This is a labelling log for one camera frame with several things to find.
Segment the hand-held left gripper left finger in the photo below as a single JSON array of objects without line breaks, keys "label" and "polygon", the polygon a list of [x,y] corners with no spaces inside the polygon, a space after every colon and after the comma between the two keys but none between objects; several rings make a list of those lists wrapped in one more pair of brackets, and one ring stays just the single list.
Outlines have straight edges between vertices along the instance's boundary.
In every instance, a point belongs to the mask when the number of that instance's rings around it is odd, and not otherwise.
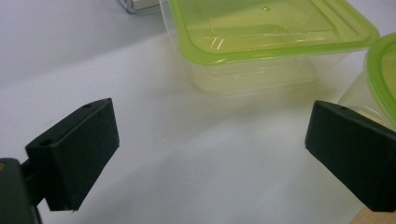
[{"label": "hand-held left gripper left finger", "polygon": [[110,98],[78,108],[26,146],[22,170],[33,204],[77,211],[119,146]]}]

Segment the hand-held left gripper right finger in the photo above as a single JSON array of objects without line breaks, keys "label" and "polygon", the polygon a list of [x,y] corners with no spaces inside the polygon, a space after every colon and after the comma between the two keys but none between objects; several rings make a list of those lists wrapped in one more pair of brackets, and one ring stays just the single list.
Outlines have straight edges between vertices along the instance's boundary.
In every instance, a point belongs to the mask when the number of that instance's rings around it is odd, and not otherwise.
[{"label": "hand-held left gripper right finger", "polygon": [[370,210],[396,211],[396,132],[347,107],[316,101],[304,143]]}]

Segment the small clear plastic container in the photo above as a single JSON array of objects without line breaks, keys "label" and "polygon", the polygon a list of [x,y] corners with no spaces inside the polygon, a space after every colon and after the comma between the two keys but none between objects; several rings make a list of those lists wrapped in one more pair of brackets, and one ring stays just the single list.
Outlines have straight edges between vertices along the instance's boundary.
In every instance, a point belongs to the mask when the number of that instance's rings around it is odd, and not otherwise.
[{"label": "small clear plastic container", "polygon": [[361,73],[346,89],[337,104],[345,106],[364,117],[377,122],[394,132],[396,128],[380,111],[379,105],[375,102],[374,96],[370,93],[365,75]]}]

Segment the small green container lid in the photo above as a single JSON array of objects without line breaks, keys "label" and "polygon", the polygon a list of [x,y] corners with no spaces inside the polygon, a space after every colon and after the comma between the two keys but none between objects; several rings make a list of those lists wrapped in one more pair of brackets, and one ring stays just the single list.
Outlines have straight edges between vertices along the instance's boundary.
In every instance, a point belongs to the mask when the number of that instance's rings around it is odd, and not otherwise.
[{"label": "small green container lid", "polygon": [[396,129],[396,33],[381,37],[370,47],[365,73],[375,103]]}]

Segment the large clear plastic container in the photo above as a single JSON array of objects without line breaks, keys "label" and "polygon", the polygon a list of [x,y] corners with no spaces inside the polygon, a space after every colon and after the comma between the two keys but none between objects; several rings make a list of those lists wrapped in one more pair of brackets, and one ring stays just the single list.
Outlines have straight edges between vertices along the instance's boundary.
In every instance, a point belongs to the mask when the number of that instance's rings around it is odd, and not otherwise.
[{"label": "large clear plastic container", "polygon": [[180,75],[204,93],[262,91],[311,84],[346,57],[344,53],[321,53],[201,65],[181,53],[181,37],[171,12],[170,0],[160,0],[160,6],[174,57],[180,66]]}]

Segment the large green container lid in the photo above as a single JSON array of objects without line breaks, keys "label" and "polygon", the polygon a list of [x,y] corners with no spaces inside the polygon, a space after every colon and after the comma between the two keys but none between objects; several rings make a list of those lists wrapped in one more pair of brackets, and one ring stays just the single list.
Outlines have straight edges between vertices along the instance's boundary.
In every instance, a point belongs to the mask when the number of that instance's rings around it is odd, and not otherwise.
[{"label": "large green container lid", "polygon": [[168,0],[179,52],[202,65],[346,52],[379,32],[347,0]]}]

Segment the clear glass box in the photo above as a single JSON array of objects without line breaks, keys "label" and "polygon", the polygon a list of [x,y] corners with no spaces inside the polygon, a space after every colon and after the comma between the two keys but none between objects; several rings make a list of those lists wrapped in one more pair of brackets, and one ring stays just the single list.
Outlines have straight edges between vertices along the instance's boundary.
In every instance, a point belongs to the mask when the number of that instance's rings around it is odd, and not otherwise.
[{"label": "clear glass box", "polygon": [[118,0],[122,7],[131,14],[143,13],[156,9],[160,0]]}]

